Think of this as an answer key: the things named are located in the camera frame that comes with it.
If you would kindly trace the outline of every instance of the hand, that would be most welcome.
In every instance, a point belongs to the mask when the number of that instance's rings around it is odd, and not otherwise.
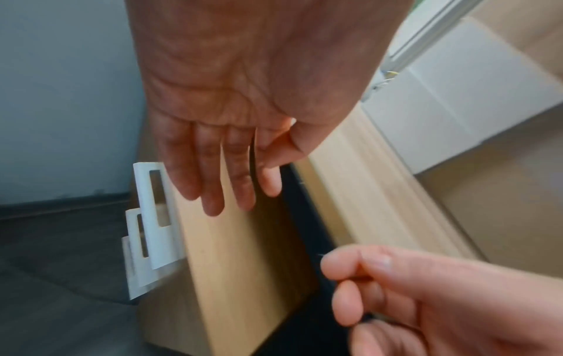
[[[353,356],[561,355],[563,282],[481,262],[346,246],[321,262]],[[364,313],[394,323],[358,324]]]
[[[126,3],[160,158],[180,193],[215,216],[221,145],[242,209],[256,200],[253,139],[260,186],[278,195],[278,166],[352,110],[412,0]]]

